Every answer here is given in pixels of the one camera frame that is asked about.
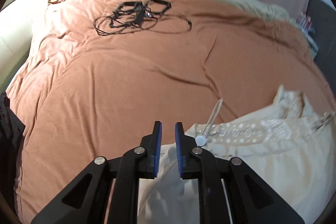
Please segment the light grey jacket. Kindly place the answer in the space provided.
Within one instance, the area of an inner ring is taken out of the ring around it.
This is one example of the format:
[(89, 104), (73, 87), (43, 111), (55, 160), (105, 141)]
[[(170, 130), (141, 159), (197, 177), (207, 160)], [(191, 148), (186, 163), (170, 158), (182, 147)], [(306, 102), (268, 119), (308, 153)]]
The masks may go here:
[[(317, 114), (303, 92), (279, 87), (271, 105), (228, 123), (195, 124), (186, 135), (205, 137), (218, 158), (243, 159), (306, 223), (335, 192), (335, 111)], [(139, 223), (199, 222), (197, 181), (179, 177), (175, 144), (161, 147), (158, 177), (139, 188)]]

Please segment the orange-brown bed cover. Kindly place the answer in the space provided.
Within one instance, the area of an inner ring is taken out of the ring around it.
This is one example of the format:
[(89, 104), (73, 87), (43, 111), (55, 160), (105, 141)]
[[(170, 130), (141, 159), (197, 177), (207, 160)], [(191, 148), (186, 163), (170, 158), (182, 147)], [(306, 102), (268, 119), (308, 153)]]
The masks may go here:
[(95, 157), (122, 156), (163, 127), (216, 124), (273, 103), (279, 87), (303, 92), (314, 111), (335, 109), (302, 33), (211, 0), (168, 0), (170, 17), (151, 31), (100, 36), (94, 20), (112, 0), (63, 0), (38, 24), (31, 53), (7, 88), (25, 124), (15, 206), (30, 223)]

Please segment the black folded garment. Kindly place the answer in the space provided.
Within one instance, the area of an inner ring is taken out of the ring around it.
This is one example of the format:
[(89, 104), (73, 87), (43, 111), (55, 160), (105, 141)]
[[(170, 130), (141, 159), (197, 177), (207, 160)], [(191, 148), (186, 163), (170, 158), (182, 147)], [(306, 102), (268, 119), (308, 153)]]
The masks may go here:
[(10, 108), (6, 92), (1, 93), (1, 193), (7, 204), (15, 210), (14, 183), (19, 147), (25, 125)]

